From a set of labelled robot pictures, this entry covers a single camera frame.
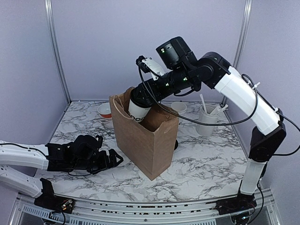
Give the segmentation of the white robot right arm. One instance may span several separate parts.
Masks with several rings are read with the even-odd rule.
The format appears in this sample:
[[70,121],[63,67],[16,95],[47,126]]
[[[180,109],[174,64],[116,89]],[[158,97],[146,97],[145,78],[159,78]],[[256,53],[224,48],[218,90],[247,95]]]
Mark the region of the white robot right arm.
[[237,196],[228,200],[235,209],[244,209],[254,198],[267,162],[286,137],[283,116],[259,96],[257,85],[247,75],[240,74],[218,53],[208,52],[197,59],[182,37],[170,39],[156,51],[169,72],[150,58],[140,56],[136,60],[139,73],[151,73],[152,77],[131,91],[130,117],[141,122],[162,99],[179,96],[183,89],[199,91],[202,84],[235,103],[255,123],[243,180]]

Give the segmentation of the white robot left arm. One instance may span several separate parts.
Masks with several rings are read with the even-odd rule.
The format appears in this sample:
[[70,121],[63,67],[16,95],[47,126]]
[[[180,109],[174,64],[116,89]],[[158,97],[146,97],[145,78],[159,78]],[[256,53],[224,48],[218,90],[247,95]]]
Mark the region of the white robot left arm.
[[43,208],[70,213],[74,200],[55,195],[52,183],[44,178],[28,176],[12,166],[25,166],[49,172],[86,171],[95,175],[115,168],[123,162],[114,149],[101,150],[103,137],[79,135],[66,144],[20,145],[0,143],[0,180],[7,186],[35,199],[34,204]]

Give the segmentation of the black cup lid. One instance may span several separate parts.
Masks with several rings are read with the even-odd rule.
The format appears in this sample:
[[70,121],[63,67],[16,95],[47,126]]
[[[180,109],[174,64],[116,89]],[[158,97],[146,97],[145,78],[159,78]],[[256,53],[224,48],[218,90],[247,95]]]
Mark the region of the black cup lid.
[[130,100],[138,107],[149,108],[153,106],[152,98],[143,90],[134,88],[130,93]]

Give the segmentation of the brown paper bag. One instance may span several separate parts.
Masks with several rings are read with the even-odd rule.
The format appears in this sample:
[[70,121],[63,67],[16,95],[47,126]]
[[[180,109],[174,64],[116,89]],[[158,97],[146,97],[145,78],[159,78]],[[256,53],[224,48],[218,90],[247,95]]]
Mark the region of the brown paper bag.
[[130,92],[109,97],[118,148],[150,179],[170,165],[177,138],[178,114],[170,107],[154,105],[142,122],[128,113]]

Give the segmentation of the white paper coffee cup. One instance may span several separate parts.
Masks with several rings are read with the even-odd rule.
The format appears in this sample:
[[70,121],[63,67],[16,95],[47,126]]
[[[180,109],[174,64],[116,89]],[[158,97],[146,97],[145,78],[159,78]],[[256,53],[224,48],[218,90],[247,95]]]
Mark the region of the white paper coffee cup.
[[134,121],[138,123],[142,122],[149,111],[150,107],[140,107],[136,105],[132,100],[129,101],[128,113]]

